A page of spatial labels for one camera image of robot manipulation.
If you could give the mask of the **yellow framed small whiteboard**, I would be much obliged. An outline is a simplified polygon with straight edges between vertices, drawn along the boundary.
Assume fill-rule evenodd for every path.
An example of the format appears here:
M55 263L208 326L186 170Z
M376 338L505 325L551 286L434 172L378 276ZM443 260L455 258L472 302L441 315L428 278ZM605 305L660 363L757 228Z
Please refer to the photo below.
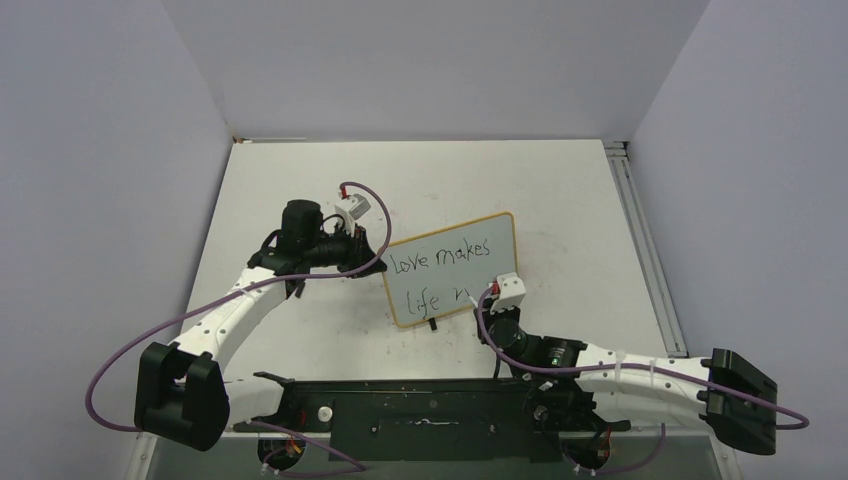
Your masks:
M515 219L501 212L391 244L381 260L394 324L463 311L501 274L518 271Z

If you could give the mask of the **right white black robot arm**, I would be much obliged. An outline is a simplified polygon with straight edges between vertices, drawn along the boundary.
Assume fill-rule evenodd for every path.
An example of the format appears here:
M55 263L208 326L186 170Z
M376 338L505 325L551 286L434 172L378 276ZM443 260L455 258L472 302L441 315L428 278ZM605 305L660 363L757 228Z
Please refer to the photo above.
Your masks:
M579 428L631 421L705 428L734 449L775 453L777 385L741 356L716 349L709 358L653 358L532 335L520 325L525 295L519 275L505 272L471 303L478 339L512 376L555 391L536 406L544 417L559 414Z

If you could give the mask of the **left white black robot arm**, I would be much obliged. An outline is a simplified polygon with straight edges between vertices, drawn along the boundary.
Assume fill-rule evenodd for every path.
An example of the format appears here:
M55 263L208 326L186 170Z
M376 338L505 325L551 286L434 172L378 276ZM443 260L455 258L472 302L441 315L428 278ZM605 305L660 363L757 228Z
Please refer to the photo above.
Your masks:
M262 320L300 291L313 269L334 267L341 278L361 278L386 269L371 249L359 219L368 200L342 197L331 218L318 203L291 200L279 229L269 234L231 289L214 307L168 344L151 343L141 354L134 424L198 451L214 446L223 432L261 419L271 429L290 428L298 403L285 394L287 380L265 372L227 380L237 350Z

